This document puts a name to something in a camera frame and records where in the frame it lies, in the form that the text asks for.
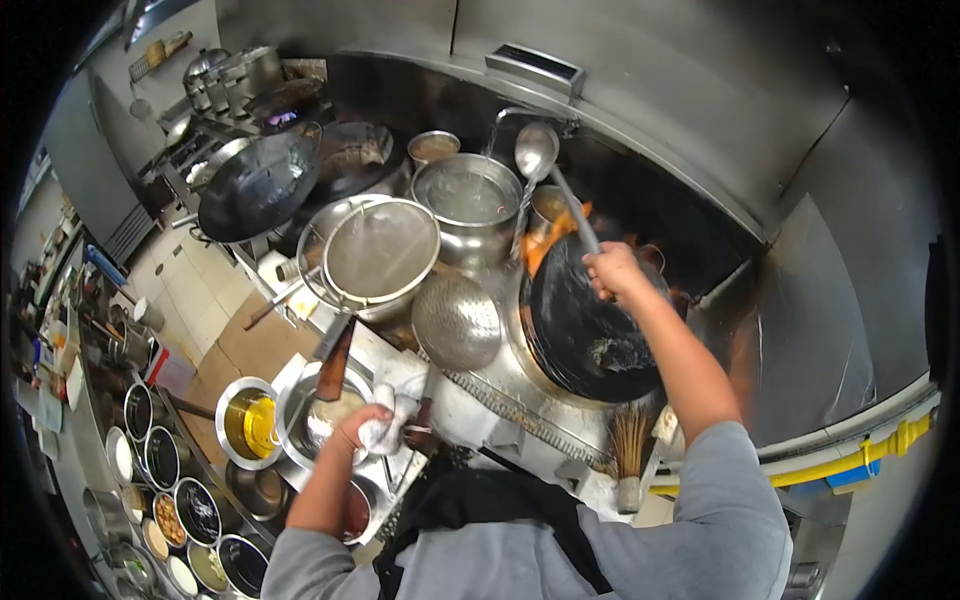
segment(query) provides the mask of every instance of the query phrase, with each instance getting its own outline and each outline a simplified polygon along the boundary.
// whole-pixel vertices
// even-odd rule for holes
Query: gray shirt
[[[726,421],[687,451],[674,522],[635,529],[600,522],[579,507],[580,525],[613,593],[604,598],[778,599],[793,544],[780,502],[743,425]],[[397,600],[598,597],[570,565],[549,527],[530,521],[472,523],[421,533],[396,563]],[[369,565],[317,532],[286,529],[276,541],[264,600],[373,600]]]

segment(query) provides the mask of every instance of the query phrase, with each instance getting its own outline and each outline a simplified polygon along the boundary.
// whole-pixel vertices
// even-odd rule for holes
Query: yellow gas pipe
[[[874,444],[870,440],[864,440],[860,443],[860,451],[854,452],[849,456],[838,458],[835,461],[823,463],[816,467],[801,468],[786,473],[770,475],[770,485],[774,488],[785,488],[786,486],[795,486],[797,484],[823,479],[829,475],[842,473],[852,468],[869,465],[873,461],[883,458],[888,454],[896,453],[897,456],[906,454],[909,448],[917,438],[930,430],[930,415],[924,415],[918,420],[902,420],[897,425],[897,431],[890,434],[883,442]],[[650,492],[659,495],[677,495],[680,492],[680,486],[650,486]]]

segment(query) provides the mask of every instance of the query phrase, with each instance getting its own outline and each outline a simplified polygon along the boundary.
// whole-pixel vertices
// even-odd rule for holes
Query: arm
[[[357,429],[367,420],[391,417],[383,406],[366,406],[343,420],[326,441],[310,480],[290,507],[287,528],[276,539],[261,598],[334,600],[379,593],[372,569],[357,568],[342,539],[353,451],[360,447]]]
[[[614,294],[639,325],[657,361],[687,447],[715,423],[742,422],[727,374],[670,300],[639,269],[633,250],[620,242],[600,246],[603,253],[584,255],[590,283],[601,299]]]
[[[370,404],[337,425],[317,456],[310,480],[290,506],[287,527],[343,539],[344,509],[347,506],[350,476],[353,474],[353,452],[360,447],[357,430],[370,419],[388,420],[392,416],[386,407]]]
[[[779,598],[790,566],[790,531],[730,381],[643,275],[632,250],[610,242],[601,248],[603,254],[584,256],[591,284],[601,298],[615,294],[634,316],[687,443],[672,524],[637,530],[581,515],[604,574],[624,597],[656,582],[651,596]]]

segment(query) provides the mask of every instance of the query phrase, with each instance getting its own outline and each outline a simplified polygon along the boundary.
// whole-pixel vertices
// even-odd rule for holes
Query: red sauce
[[[356,484],[351,482],[347,493],[347,514],[344,517],[344,541],[359,538],[369,522],[370,507],[367,505],[367,498]]]

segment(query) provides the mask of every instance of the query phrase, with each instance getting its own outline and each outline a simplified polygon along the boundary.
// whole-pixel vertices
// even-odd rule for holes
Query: water faucet
[[[568,137],[573,130],[580,127],[580,118],[572,117],[565,118],[556,114],[554,112],[548,112],[543,109],[537,108],[524,108],[524,107],[506,107],[503,110],[500,110],[496,114],[496,119],[493,120],[493,127],[495,129],[500,129],[500,121],[503,121],[505,118],[509,117],[512,114],[525,114],[527,116],[534,117],[543,117],[547,119],[554,119],[564,123],[563,137]]]

